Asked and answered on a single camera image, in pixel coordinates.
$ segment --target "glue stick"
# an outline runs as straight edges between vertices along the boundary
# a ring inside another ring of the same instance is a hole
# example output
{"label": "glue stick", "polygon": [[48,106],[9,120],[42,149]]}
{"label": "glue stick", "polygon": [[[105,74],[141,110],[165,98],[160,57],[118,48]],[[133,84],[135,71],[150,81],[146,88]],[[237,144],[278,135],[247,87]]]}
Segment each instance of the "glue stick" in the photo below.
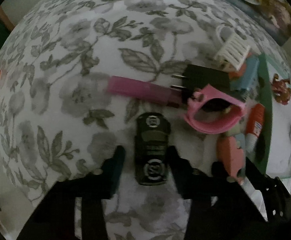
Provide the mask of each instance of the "glue stick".
{"label": "glue stick", "polygon": [[256,104],[250,113],[246,130],[246,151],[252,152],[261,133],[264,121],[264,106]]}

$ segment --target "floral fabric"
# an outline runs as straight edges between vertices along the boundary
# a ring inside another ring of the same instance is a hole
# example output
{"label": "floral fabric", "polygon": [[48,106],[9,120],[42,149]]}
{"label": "floral fabric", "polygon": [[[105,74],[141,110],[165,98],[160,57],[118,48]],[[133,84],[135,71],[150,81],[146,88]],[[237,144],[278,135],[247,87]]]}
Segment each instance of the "floral fabric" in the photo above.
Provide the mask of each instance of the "floral fabric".
{"label": "floral fabric", "polygon": [[[215,135],[196,133],[162,108],[105,93],[112,75],[178,84],[188,63],[215,67],[219,24],[277,59],[285,54],[253,20],[224,0],[42,0],[16,26],[0,51],[0,161],[11,182],[36,207],[56,181],[80,178],[127,152],[117,194],[104,201],[111,239],[183,239],[190,202],[167,184],[134,179],[135,118],[161,112],[171,122],[170,144],[193,167],[210,174]],[[76,219],[80,235],[80,221]]]}

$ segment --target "pink watch strap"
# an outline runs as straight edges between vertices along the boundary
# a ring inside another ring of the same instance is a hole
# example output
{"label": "pink watch strap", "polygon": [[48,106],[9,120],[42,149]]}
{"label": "pink watch strap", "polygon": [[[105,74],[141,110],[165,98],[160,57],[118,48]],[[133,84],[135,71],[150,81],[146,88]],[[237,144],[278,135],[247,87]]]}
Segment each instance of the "pink watch strap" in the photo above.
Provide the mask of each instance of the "pink watch strap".
{"label": "pink watch strap", "polygon": [[[205,86],[200,92],[194,92],[193,97],[188,99],[188,112],[184,116],[185,121],[197,131],[207,134],[223,133],[231,129],[245,115],[245,104],[211,85]],[[234,106],[230,112],[213,122],[199,122],[194,116],[199,109],[209,100],[221,98]]]}
{"label": "pink watch strap", "polygon": [[181,91],[130,78],[112,76],[107,91],[175,108],[182,104]]}

